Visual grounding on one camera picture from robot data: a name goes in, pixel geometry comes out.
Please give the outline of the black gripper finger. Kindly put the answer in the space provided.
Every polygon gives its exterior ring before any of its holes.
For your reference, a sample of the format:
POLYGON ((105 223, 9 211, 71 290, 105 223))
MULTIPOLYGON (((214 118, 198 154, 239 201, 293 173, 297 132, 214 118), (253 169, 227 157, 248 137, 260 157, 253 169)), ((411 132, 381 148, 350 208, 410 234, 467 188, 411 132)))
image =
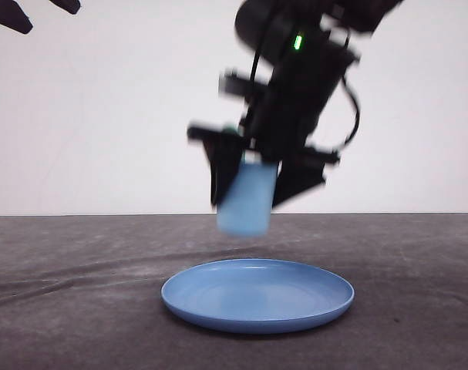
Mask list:
MULTIPOLYGON (((77 14, 81 8, 81 2, 78 0, 50 0, 50 2, 71 15, 77 14)), ((19 3, 11 0, 0 0, 0 25, 23 35, 30 33, 33 28, 33 24, 19 3)))

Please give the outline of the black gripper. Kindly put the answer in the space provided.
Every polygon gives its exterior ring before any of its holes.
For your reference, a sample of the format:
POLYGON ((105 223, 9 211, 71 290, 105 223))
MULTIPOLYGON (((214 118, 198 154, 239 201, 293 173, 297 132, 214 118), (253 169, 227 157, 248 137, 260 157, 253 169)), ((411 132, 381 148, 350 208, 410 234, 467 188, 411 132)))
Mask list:
MULTIPOLYGON (((325 165, 340 161, 338 151, 303 147, 346 69, 359 59, 348 46, 330 39, 320 26, 323 15, 344 29, 373 33, 397 5, 397 1, 245 1, 237 10, 237 37, 273 67, 267 85, 243 81, 240 91, 249 104, 244 134, 255 141, 265 160, 284 158, 273 208, 324 184, 325 165)), ((187 138, 203 145, 210 164, 210 203, 219 207, 239 171, 246 139, 231 128, 198 125, 187 128, 187 138)))

